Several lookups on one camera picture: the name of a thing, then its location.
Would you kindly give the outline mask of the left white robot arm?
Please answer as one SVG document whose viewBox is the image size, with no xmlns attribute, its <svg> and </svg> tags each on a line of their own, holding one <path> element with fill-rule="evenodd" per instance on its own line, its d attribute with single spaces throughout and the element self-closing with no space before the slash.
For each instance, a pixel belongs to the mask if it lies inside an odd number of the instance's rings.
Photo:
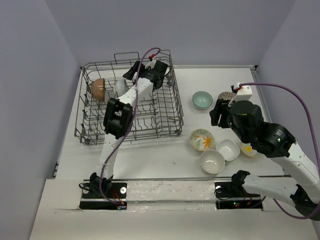
<svg viewBox="0 0 320 240">
<path fill-rule="evenodd" d="M 131 131 L 138 103 L 163 85 L 170 66 L 159 60 L 147 65 L 136 61 L 133 67 L 123 74 L 126 80 L 132 80 L 133 86 L 118 98 L 107 102 L 104 126 L 104 144 L 97 171 L 102 179 L 109 180 L 114 175 L 114 164 L 118 148 Z"/>
</svg>

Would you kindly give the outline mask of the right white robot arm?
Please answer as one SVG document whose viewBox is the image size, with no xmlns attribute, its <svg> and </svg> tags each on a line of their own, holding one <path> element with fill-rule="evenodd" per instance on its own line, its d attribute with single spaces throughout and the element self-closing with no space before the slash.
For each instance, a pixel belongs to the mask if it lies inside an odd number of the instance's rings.
<svg viewBox="0 0 320 240">
<path fill-rule="evenodd" d="M 265 122 L 261 108 L 248 100 L 230 104 L 218 99 L 209 113 L 211 125 L 231 129 L 245 144 L 281 166 L 296 183 L 288 185 L 275 179 L 238 170 L 229 187 L 235 196 L 259 194 L 294 207 L 299 219 L 320 219 L 320 175 L 305 155 L 296 138 L 282 125 Z"/>
</svg>

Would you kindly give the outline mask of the brown wooden bowl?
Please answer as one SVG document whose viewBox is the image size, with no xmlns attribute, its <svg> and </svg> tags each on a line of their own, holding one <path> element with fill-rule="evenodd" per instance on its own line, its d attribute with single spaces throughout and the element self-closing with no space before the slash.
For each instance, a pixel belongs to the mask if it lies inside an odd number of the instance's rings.
<svg viewBox="0 0 320 240">
<path fill-rule="evenodd" d="M 92 97 L 99 101 L 104 102 L 105 101 L 105 79 L 104 78 L 98 78 L 94 82 L 91 83 L 91 95 Z"/>
</svg>

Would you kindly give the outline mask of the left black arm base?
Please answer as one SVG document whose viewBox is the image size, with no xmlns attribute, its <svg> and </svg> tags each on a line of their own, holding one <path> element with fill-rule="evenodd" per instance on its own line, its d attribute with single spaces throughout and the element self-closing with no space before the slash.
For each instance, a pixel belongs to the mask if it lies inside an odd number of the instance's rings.
<svg viewBox="0 0 320 240">
<path fill-rule="evenodd" d="M 112 178 L 100 179 L 93 173 L 89 179 L 78 184 L 81 189 L 79 208 L 81 210 L 124 211 L 127 209 L 128 185 Z"/>
</svg>

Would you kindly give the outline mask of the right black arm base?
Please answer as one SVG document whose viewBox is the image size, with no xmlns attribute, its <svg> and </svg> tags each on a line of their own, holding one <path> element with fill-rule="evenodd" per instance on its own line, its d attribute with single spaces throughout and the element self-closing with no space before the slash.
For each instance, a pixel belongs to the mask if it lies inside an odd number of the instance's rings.
<svg viewBox="0 0 320 240">
<path fill-rule="evenodd" d="M 239 170 L 230 181 L 218 181 L 214 184 L 217 210 L 263 209 L 265 197 L 248 193 L 243 187 L 249 174 L 248 171 Z"/>
</svg>

